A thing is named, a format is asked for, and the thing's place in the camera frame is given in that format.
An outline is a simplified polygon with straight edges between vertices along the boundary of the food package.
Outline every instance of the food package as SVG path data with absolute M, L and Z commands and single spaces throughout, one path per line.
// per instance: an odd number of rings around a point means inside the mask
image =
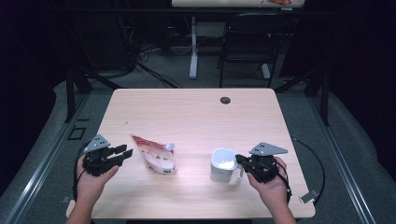
M 161 175 L 171 175 L 176 171 L 175 144 L 160 144 L 131 134 L 146 166 Z

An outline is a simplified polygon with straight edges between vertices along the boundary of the person's left hand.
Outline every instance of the person's left hand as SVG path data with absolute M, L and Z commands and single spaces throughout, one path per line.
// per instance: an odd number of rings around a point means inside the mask
M 84 172 L 82 166 L 84 157 L 85 155 L 78 159 L 77 176 L 80 176 L 80 174 Z M 118 170 L 119 166 L 114 166 L 100 176 L 94 176 L 84 172 L 78 181 L 78 202 L 84 202 L 93 206 L 101 196 L 107 181 L 113 177 Z

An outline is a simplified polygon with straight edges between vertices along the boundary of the white cup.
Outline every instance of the white cup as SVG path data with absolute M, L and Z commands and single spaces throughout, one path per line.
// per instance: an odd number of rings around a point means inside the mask
M 218 183 L 228 184 L 233 171 L 238 168 L 235 155 L 236 152 L 232 149 L 217 148 L 212 154 L 210 179 Z

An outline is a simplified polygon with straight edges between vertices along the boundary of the gray carpet floor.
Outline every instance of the gray carpet floor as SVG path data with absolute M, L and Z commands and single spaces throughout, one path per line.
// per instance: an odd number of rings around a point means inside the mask
M 217 67 L 218 56 L 201 51 L 198 62 L 198 77 L 189 79 L 190 56 L 189 54 L 176 54 L 163 50 L 152 51 L 149 58 L 143 64 L 150 69 L 168 75 L 177 81 L 183 88 L 216 88 L 219 85 L 219 70 Z M 229 68 L 240 72 L 249 71 L 247 68 Z M 103 76 L 112 73 L 102 71 Z M 246 75 L 238 77 L 259 77 L 260 72 L 252 70 Z M 289 77 L 276 77 L 273 87 L 284 83 Z M 150 74 L 135 69 L 131 74 L 111 79 L 124 88 L 164 88 L 164 85 Z M 101 119 L 106 112 L 108 101 L 111 98 L 111 89 L 102 83 L 91 79 L 93 91 L 90 95 L 81 95 L 76 91 L 78 111 L 69 124 L 65 124 L 66 118 L 66 94 L 65 83 L 55 88 L 57 102 L 51 116 L 37 139 L 24 165 L 0 199 L 0 223 L 10 220 L 18 220 L 21 223 L 64 223 L 66 220 L 65 210 L 68 205 L 67 199 L 72 197 L 73 185 L 73 162 L 78 149 L 90 141 L 99 128 Z M 256 78 L 247 80 L 227 80 L 225 88 L 239 87 L 263 87 L 265 80 Z M 301 140 L 309 145 L 320 158 L 325 167 L 326 186 L 324 192 L 316 204 L 316 214 L 307 219 L 299 220 L 299 223 L 365 223 L 361 217 L 359 207 L 352 200 L 351 190 L 347 186 L 347 180 L 340 174 L 337 167 L 332 144 L 326 134 L 331 132 L 339 146 L 350 173 L 353 174 L 356 185 L 359 186 L 359 194 L 367 203 L 373 219 L 367 223 L 393 223 L 396 220 L 396 189 L 395 182 L 388 173 L 376 161 L 375 146 L 370 141 L 366 132 L 353 116 L 346 110 L 339 99 L 331 94 L 329 104 L 330 127 L 323 128 L 318 119 L 317 98 L 306 98 L 302 92 L 304 83 L 298 84 L 286 92 L 277 95 L 282 113 L 285 117 L 290 136 Z M 80 140 L 68 139 L 72 128 L 85 130 Z M 306 147 L 295 142 L 294 146 L 301 163 L 304 177 L 309 189 L 320 189 L 322 172 L 318 160 Z M 43 174 L 44 180 L 33 195 L 29 195 L 29 203 L 20 204 L 21 196 L 29 181 L 35 176 L 37 169 L 42 166 L 52 150 L 57 153 L 51 154 L 52 160 L 48 164 L 48 172 Z M 125 223 L 125 220 L 95 220 L 96 223 Z M 135 221 L 134 223 L 148 223 L 147 221 Z M 198 220 L 186 223 L 200 223 Z M 272 223 L 270 218 L 255 219 L 252 223 Z

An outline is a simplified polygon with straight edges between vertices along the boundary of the person's right hand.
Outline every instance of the person's right hand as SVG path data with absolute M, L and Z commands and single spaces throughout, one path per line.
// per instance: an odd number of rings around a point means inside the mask
M 275 159 L 287 169 L 285 162 L 279 157 Z M 285 171 L 280 167 L 278 170 L 279 174 L 286 178 Z M 262 202 L 273 215 L 275 223 L 295 223 L 287 202 L 286 185 L 279 176 L 267 183 L 259 183 L 251 173 L 247 173 L 247 178 L 250 185 L 259 192 Z

